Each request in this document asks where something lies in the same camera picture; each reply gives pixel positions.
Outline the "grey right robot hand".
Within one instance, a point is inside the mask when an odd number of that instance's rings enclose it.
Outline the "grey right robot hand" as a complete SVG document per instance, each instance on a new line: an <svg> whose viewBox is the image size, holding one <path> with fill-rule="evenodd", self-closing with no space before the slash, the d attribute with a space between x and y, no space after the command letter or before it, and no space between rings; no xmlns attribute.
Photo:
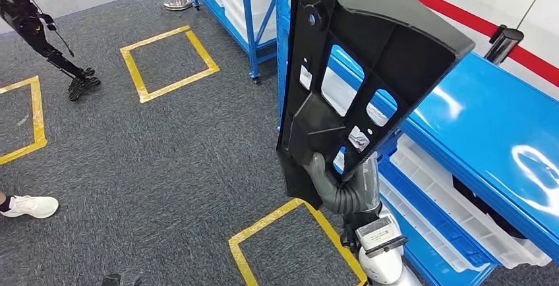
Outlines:
<svg viewBox="0 0 559 286"><path fill-rule="evenodd" d="M310 163L305 167L312 183L325 202L333 202L347 198L361 200L365 204L374 204L380 197L378 181L378 152L373 152L352 175L342 183L338 183L326 170L326 160L322 154L314 153Z"/></svg>

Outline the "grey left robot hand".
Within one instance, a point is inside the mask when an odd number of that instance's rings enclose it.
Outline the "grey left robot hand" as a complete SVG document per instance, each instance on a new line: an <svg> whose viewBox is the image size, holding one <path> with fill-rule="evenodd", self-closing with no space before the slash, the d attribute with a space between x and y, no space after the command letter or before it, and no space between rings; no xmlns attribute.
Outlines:
<svg viewBox="0 0 559 286"><path fill-rule="evenodd" d="M103 277L101 286L121 286L122 275L120 273L110 273ZM138 275L135 277L132 285L140 286L143 282L143 276Z"/></svg>

